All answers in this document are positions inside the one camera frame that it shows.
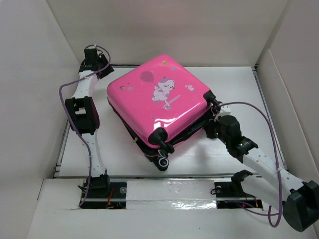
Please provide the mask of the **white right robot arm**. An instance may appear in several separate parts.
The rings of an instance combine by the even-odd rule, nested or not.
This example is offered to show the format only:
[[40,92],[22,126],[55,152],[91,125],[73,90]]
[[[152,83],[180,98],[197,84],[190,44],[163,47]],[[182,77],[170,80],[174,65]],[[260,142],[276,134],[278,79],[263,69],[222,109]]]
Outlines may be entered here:
[[232,157],[259,174],[255,177],[247,170],[234,174],[230,183],[234,195],[247,193],[261,199],[298,232],[318,221],[318,184],[313,180],[306,182],[277,166],[255,142],[242,135],[236,117],[211,120],[204,130],[208,138],[222,141]]

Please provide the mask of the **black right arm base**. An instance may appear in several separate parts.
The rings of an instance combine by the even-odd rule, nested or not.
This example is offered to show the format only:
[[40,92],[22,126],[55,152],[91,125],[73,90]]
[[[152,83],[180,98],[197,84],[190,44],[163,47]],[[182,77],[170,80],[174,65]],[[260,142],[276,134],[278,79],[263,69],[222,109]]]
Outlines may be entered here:
[[261,200],[243,192],[233,182],[215,182],[210,194],[216,197],[218,209],[263,209]]

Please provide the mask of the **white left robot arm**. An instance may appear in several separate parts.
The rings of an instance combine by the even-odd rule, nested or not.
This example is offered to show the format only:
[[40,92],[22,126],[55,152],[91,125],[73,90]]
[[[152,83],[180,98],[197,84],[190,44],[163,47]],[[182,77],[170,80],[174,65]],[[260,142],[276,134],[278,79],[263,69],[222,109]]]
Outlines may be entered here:
[[71,129],[80,138],[86,154],[89,174],[83,188],[94,191],[102,198],[111,193],[111,185],[98,145],[100,118],[93,92],[98,81],[111,72],[110,54],[105,48],[96,44],[85,47],[84,60],[78,72],[79,79],[70,83],[77,85],[76,90],[70,98],[64,100]]

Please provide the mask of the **pink hard-shell suitcase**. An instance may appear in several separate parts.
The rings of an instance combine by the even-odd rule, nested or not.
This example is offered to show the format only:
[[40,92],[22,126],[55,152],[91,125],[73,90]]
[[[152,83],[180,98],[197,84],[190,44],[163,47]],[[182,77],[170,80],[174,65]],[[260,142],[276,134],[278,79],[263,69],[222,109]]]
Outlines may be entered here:
[[166,54],[107,86],[107,99],[150,162],[167,170],[174,146],[192,137],[220,104],[212,90]]

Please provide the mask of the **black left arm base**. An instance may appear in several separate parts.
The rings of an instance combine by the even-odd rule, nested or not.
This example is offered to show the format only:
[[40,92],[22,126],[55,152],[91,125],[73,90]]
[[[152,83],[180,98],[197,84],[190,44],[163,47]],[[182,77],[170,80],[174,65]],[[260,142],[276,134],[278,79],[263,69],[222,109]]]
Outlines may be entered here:
[[81,209],[126,209],[127,182],[111,182],[107,192],[89,189],[85,200],[85,188],[82,186],[81,190]]

